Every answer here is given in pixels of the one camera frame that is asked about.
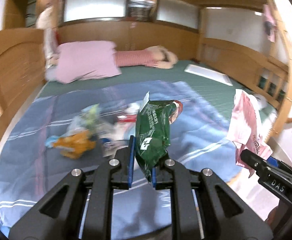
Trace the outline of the pink pillow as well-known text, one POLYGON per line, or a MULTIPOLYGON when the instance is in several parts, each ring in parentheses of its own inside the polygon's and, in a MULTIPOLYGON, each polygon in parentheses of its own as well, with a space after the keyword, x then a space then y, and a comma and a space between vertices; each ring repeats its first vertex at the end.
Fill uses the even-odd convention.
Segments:
POLYGON ((67 84, 77 80, 105 79, 121 75, 111 41, 77 41, 57 47, 56 64, 45 70, 47 81, 67 84))

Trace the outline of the orange snack wrapper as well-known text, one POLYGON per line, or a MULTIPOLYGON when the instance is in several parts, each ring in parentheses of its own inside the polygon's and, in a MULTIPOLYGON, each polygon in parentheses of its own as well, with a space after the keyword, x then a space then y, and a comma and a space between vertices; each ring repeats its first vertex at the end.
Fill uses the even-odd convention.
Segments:
POLYGON ((92 139, 91 132, 84 130, 73 135, 57 137, 50 145, 59 149, 64 157, 79 159, 85 152, 93 150, 97 142, 92 139))

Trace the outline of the striped plush doll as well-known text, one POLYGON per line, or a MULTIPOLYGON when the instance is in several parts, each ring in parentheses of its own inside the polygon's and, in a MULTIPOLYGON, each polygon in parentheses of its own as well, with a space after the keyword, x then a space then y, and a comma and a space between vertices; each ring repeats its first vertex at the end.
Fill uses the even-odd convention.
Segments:
POLYGON ((146 66, 158 69, 171 69, 178 61, 178 57, 163 46, 115 52, 117 67, 146 66))

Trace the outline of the green mattress sheet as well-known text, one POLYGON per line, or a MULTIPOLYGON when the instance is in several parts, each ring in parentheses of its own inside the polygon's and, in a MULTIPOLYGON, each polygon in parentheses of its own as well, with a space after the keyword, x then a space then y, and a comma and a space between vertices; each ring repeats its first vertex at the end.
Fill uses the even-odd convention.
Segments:
POLYGON ((214 80, 207 79, 198 75, 185 72, 185 68, 193 61, 181 60, 172 69, 157 69, 145 66, 123 67, 122 74, 106 79, 74 81, 63 85, 55 81, 49 81, 39 92, 38 97, 47 97, 52 95, 60 95, 73 90, 98 89, 105 88, 122 83, 137 83, 145 81, 162 80, 166 82, 186 82, 192 90, 205 98, 215 109, 223 115, 227 120, 230 119, 232 103, 236 89, 242 89, 248 94, 253 92, 238 83, 234 79, 231 80, 232 86, 219 83, 214 80))

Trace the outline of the pink plastic bag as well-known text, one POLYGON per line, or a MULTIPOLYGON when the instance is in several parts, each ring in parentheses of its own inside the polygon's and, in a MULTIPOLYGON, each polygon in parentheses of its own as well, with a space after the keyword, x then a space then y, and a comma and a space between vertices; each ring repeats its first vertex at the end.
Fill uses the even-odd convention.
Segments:
POLYGON ((242 89, 235 90, 234 108, 231 113, 229 129, 226 139, 235 147, 235 162, 237 166, 249 170, 252 176, 255 171, 241 160, 241 152, 250 150, 254 154, 268 159, 273 151, 264 142, 262 123, 259 114, 258 100, 242 89))

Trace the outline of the green snack wrapper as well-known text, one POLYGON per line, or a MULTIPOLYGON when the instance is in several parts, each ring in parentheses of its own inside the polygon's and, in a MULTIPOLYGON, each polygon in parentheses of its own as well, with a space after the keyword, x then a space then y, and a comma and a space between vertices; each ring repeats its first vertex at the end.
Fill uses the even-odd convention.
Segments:
POLYGON ((135 126, 135 158, 147 181, 170 146, 170 125, 183 111, 178 100, 150 100, 147 93, 139 108, 135 126))

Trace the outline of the clear blue bread wrapper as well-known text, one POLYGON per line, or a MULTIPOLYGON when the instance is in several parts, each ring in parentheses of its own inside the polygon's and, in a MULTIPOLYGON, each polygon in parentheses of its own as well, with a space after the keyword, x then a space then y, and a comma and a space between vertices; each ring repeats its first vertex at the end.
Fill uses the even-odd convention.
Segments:
POLYGON ((72 136, 81 132, 88 132, 89 138, 115 132, 114 126, 100 115, 99 104, 90 105, 80 111, 69 124, 65 136, 72 136))

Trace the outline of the red snack wrapper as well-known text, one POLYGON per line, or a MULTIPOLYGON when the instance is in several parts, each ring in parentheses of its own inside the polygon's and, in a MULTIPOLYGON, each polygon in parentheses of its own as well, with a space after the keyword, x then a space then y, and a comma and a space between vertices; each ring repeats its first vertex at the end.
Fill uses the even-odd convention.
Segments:
POLYGON ((124 111, 116 117, 116 120, 117 122, 136 122, 138 112, 139 104, 130 103, 124 111))

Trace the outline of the blue striped blanket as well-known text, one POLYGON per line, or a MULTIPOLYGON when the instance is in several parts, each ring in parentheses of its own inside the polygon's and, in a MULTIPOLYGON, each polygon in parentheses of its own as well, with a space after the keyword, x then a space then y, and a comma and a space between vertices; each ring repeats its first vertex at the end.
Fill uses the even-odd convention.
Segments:
POLYGON ((234 145, 226 139, 228 121, 187 83, 147 81, 96 90, 78 90, 37 99, 8 136, 0 154, 0 221, 12 227, 53 186, 74 168, 89 171, 127 146, 133 124, 116 118, 130 105, 151 100, 179 100, 183 111, 170 126, 169 156, 186 168, 212 169, 223 181, 235 178, 234 145), (98 105, 102 126, 95 149, 78 159, 50 148, 48 139, 63 135, 86 107, 98 105))

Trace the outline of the wooden bed frame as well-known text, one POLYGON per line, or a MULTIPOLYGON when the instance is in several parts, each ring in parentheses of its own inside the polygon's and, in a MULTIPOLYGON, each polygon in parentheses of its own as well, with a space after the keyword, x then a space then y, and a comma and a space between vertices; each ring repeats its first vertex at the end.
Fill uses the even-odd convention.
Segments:
MULTIPOLYGON (((270 8, 277 24, 277 31, 288 55, 288 63, 282 63, 273 53, 263 56, 242 45, 207 38, 206 19, 202 20, 199 31, 177 31, 178 39, 173 41, 175 31, 171 24, 155 27, 154 24, 142 24, 142 28, 152 30, 155 37, 143 33, 141 28, 130 31, 125 21, 108 23, 105 29, 100 24, 76 23, 60 29, 62 41, 87 40, 93 37, 113 38, 118 45, 127 46, 134 42, 136 47, 158 44, 165 41, 169 46, 184 48, 181 57, 204 60, 208 48, 221 51, 216 62, 208 60, 212 67, 224 71, 227 75, 249 89, 266 95, 266 90, 258 87, 258 73, 263 68, 279 77, 280 84, 286 84, 287 90, 281 101, 276 95, 268 95, 267 100, 278 109, 278 117, 270 132, 279 135, 288 122, 292 107, 292 46, 287 38, 287 31, 277 10, 274 0, 181 0, 200 7, 205 12, 208 7, 235 7, 261 9, 263 4, 270 8)), ((38 0, 37 9, 42 9, 44 0, 38 0)), ((0 31, 0 141, 13 117, 34 90, 44 83, 45 57, 43 52, 44 33, 39 29, 13 28, 0 31)))

